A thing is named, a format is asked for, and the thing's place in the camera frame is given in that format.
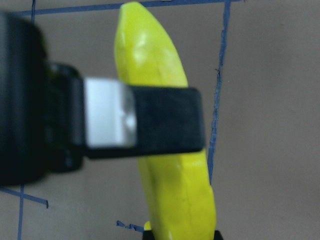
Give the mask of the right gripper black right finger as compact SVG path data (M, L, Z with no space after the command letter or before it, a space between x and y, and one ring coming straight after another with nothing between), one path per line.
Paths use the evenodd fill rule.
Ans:
M168 234L154 234L152 230L145 230L142 234L143 240L223 240L224 237L219 230L210 232L209 234L196 232L178 232L176 234L169 232Z

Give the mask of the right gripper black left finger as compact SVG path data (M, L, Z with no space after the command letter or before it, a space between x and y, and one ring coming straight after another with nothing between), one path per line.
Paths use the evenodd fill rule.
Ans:
M53 172L78 170L85 157L193 153L205 145L201 95L194 88L82 77L61 63L48 69L45 120Z

